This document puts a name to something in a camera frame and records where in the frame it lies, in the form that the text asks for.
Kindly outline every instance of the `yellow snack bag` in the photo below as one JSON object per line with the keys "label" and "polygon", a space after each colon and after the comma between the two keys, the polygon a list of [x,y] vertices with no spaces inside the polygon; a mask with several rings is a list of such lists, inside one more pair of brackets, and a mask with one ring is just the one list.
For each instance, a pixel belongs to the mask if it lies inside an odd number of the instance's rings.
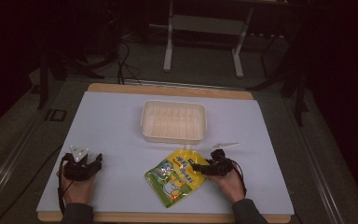
{"label": "yellow snack bag", "polygon": [[197,152],[190,149],[177,149],[158,166],[145,174],[165,207],[171,207],[197,189],[205,175],[193,171],[192,163],[209,163]]}

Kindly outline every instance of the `sleeve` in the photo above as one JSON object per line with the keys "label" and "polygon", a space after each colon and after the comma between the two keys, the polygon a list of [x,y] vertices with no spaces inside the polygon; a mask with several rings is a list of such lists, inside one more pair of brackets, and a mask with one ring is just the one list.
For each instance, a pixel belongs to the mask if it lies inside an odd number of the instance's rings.
{"label": "sleeve", "polygon": [[93,208],[84,203],[68,203],[61,224],[92,224]]}
{"label": "sleeve", "polygon": [[243,199],[232,204],[232,211],[235,217],[236,224],[254,223],[266,224],[267,221],[258,212],[255,204],[250,199]]}

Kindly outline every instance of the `plastic container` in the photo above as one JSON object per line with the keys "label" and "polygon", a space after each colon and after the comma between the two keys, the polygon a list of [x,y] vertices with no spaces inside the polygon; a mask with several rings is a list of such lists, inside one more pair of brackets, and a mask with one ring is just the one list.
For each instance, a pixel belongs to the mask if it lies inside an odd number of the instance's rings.
{"label": "plastic container", "polygon": [[147,101],[142,133],[148,142],[195,145],[206,133],[205,106],[171,101]]}

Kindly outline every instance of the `hand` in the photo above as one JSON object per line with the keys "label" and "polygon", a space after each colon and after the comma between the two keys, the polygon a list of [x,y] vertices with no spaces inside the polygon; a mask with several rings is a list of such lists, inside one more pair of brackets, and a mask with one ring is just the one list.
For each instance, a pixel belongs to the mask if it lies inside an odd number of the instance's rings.
{"label": "hand", "polygon": [[65,166],[62,168],[62,191],[65,191],[63,194],[65,203],[89,203],[96,175],[85,181],[72,181],[65,178],[63,175],[64,169]]}
{"label": "hand", "polygon": [[245,198],[241,178],[235,170],[231,170],[225,176],[208,175],[208,177],[219,185],[220,190],[228,197],[231,203]]}

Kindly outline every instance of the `white paper sheet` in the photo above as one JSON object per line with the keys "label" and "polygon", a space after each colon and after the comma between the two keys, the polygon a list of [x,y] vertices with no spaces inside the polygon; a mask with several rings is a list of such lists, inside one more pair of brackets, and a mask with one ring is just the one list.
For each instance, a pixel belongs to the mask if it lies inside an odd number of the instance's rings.
{"label": "white paper sheet", "polygon": [[243,170],[246,197],[261,214],[294,213],[257,101],[105,92],[85,93],[36,210],[60,211],[56,172],[73,145],[89,148],[89,162],[103,153],[91,202],[95,212],[231,214],[230,203],[210,180],[174,206],[163,206],[144,174],[183,146],[145,141],[141,116],[147,100],[205,105],[207,132],[192,149],[210,159],[209,147],[216,143],[240,143],[225,152]]}

